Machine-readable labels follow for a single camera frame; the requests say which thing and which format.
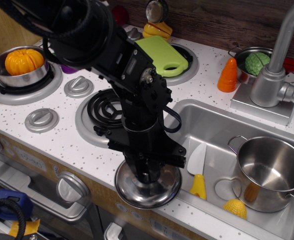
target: stainless steel pot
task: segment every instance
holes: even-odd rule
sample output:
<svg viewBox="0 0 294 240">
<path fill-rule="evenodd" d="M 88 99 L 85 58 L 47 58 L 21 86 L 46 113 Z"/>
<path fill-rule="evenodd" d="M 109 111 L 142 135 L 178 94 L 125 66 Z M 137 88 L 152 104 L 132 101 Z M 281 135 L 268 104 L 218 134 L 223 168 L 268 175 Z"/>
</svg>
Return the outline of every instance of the stainless steel pot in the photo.
<svg viewBox="0 0 294 240">
<path fill-rule="evenodd" d="M 230 52 L 235 49 L 238 49 L 239 51 L 236 52 L 235 55 L 232 55 Z M 246 58 L 249 56 L 249 54 L 257 53 L 257 52 L 264 53 L 268 55 L 269 57 L 271 57 L 273 50 L 270 48 L 256 47 L 256 46 L 245 48 L 245 49 L 235 47 L 229 50 L 228 54 L 237 60 L 238 81 L 240 83 L 253 85 L 253 83 L 255 82 L 257 77 L 247 73 L 245 63 L 246 63 Z"/>
<path fill-rule="evenodd" d="M 246 141 L 236 152 L 230 143 Z M 228 147 L 237 155 L 232 189 L 248 207 L 272 213 L 284 209 L 294 197 L 294 147 L 269 136 L 246 139 L 234 136 Z"/>
<path fill-rule="evenodd" d="M 10 52 L 14 50 L 18 50 L 18 49 L 34 49 L 40 52 L 43 58 L 45 59 L 43 65 L 34 71 L 31 71 L 22 75 L 11 76 L 5 68 L 5 59 Z M 0 83 L 3 84 L 4 86 L 21 88 L 21 87 L 26 87 L 26 86 L 35 84 L 36 82 L 40 81 L 46 76 L 48 69 L 49 69 L 49 65 L 44 55 L 44 52 L 42 48 L 37 46 L 14 47 L 0 54 Z"/>
</svg>

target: green cutting board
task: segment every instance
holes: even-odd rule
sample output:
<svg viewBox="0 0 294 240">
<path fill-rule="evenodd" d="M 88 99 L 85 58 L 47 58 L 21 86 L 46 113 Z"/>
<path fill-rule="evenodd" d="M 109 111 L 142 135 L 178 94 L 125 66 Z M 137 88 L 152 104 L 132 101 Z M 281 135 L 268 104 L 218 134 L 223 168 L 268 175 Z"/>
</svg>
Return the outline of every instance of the green cutting board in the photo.
<svg viewBox="0 0 294 240">
<path fill-rule="evenodd" d="M 188 61 L 161 36 L 151 36 L 136 43 L 149 55 L 157 74 L 175 77 L 188 68 Z"/>
</svg>

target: faucet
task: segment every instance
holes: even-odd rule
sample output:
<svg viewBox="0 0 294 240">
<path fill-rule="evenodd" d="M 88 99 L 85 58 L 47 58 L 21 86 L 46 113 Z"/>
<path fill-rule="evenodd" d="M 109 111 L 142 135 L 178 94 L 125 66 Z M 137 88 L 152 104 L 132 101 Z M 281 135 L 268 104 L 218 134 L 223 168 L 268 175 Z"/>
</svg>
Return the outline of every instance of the faucet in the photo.
<svg viewBox="0 0 294 240">
<path fill-rule="evenodd" d="M 294 5 L 287 12 L 271 56 L 255 80 L 250 98 L 261 107 L 274 107 L 279 102 L 294 103 L 294 85 L 285 82 L 283 63 L 294 34 Z"/>
</svg>

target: blue object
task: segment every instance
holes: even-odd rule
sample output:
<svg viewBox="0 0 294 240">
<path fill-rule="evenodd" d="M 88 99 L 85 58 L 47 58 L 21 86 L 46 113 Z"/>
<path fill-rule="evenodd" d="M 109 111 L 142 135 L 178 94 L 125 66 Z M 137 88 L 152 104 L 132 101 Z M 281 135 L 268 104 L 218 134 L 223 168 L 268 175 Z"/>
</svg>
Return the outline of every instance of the blue object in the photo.
<svg viewBox="0 0 294 240">
<path fill-rule="evenodd" d="M 10 199 L 15 201 L 21 207 L 25 218 L 30 218 L 33 209 L 33 203 L 31 202 L 27 194 L 19 191 L 0 189 L 0 199 Z M 0 206 L 0 219 L 17 220 L 17 216 L 7 207 Z"/>
</svg>

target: oven handle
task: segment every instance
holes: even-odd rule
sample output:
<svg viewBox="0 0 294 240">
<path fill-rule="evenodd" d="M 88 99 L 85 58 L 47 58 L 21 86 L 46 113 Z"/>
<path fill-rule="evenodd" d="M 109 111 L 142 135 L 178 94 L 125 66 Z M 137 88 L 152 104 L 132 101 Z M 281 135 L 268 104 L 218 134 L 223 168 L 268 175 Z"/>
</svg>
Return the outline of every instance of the oven handle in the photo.
<svg viewBox="0 0 294 240">
<path fill-rule="evenodd" d="M 29 188 L 30 177 L 0 161 L 0 185 L 6 189 L 23 192 L 38 207 L 68 223 L 80 222 L 87 213 L 87 206 L 74 202 L 69 208 L 55 203 Z"/>
<path fill-rule="evenodd" d="M 120 240 L 123 235 L 121 233 L 122 227 L 111 222 L 104 232 L 103 239 L 104 240 Z"/>
</svg>

